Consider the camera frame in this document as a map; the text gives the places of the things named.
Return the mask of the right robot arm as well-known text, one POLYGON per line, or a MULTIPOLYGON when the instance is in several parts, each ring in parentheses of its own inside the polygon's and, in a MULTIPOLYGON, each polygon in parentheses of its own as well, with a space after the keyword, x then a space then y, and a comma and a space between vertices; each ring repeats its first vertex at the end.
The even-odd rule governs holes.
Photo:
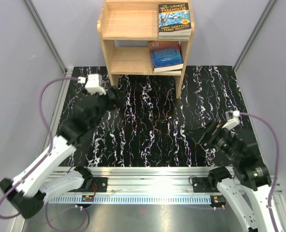
POLYGON ((225 197, 246 232, 282 232, 284 226, 273 198, 276 180, 247 144, 230 134, 233 126, 233 123, 222 125, 211 121, 206 127, 195 130, 194 141, 204 148, 214 148, 230 159, 234 174, 249 200, 237 191, 226 167, 210 170, 207 186, 225 197))

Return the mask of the black marble pattern mat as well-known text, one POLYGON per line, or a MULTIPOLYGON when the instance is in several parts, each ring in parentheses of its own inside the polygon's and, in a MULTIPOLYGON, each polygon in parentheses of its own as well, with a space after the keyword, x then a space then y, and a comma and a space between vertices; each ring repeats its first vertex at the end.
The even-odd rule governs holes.
POLYGON ((229 110, 245 111, 230 66, 188 66, 181 94, 172 76, 123 75, 124 107, 107 112, 91 142, 66 158, 63 167, 212 167, 230 160, 204 149, 185 131, 211 120, 225 122, 229 110))

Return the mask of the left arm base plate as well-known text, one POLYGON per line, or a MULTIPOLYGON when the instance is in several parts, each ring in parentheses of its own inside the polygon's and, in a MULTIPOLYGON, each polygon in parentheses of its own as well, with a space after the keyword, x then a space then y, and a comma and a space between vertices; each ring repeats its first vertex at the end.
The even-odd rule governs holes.
POLYGON ((107 192, 107 187, 107 177, 93 177, 87 181, 85 180, 79 190, 82 192, 93 192, 95 190, 97 193, 104 193, 107 192))

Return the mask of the light wooden bookshelf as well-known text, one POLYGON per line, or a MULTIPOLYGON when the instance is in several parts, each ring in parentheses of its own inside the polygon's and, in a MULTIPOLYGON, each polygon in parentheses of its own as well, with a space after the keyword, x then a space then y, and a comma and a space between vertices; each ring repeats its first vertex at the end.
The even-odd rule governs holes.
POLYGON ((111 85, 121 75, 154 75, 147 43, 158 40, 158 6, 165 0, 105 0, 97 22, 111 85))

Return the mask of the purple 117-storey treehouse book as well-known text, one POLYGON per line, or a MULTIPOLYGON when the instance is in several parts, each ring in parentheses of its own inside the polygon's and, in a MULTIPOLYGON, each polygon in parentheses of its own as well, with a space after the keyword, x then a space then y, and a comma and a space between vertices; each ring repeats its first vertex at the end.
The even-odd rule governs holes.
POLYGON ((159 32, 159 39, 175 39, 175 40, 188 40, 191 35, 191 30, 186 31, 172 31, 172 32, 159 32))

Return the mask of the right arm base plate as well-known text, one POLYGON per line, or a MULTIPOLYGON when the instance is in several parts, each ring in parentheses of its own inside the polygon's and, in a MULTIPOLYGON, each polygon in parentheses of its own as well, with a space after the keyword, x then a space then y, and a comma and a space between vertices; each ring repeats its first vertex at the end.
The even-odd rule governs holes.
POLYGON ((207 177, 191 176, 188 182, 192 186, 194 193, 219 193, 217 189, 213 189, 210 186, 207 177))

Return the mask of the blue sunset cover book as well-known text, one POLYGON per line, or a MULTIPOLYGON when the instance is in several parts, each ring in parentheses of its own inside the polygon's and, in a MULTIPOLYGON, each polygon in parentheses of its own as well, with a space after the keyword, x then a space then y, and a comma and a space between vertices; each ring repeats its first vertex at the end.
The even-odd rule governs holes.
POLYGON ((153 71, 155 73, 179 71, 184 61, 177 41, 149 41, 153 71))

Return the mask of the red 13-storey treehouse book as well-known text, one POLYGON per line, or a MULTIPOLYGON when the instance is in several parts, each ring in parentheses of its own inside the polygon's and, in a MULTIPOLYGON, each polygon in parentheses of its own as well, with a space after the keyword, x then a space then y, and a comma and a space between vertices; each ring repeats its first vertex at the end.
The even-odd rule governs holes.
POLYGON ((176 71, 163 71, 163 72, 153 72, 157 75, 181 75, 182 71, 181 70, 176 70, 176 71))

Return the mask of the aluminium mounting rail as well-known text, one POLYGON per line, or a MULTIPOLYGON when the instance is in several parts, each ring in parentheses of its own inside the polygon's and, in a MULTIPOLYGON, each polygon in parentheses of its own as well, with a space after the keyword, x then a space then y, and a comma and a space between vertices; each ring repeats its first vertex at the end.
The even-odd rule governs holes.
POLYGON ((107 177, 111 195, 191 195, 189 178, 205 177, 214 167, 90 167, 94 177, 107 177))

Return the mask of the black 169-storey treehouse book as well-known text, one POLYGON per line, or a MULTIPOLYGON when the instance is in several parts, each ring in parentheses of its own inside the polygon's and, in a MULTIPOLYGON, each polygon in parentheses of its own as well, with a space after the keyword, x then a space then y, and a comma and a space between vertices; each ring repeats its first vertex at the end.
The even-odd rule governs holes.
POLYGON ((190 10, 187 2, 158 6, 158 32, 191 30, 190 10))

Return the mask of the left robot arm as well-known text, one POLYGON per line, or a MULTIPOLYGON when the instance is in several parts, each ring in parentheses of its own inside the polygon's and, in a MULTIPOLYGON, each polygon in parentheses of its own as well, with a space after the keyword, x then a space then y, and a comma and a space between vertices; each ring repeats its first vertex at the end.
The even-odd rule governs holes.
POLYGON ((66 176, 47 181, 51 172, 68 156, 92 141, 106 112, 122 107, 122 92, 111 86, 87 88, 87 95, 75 105, 72 116, 62 125, 49 147, 19 175, 0 181, 5 199, 24 219, 35 216, 51 199, 68 191, 87 192, 93 186, 93 174, 77 166, 66 176))

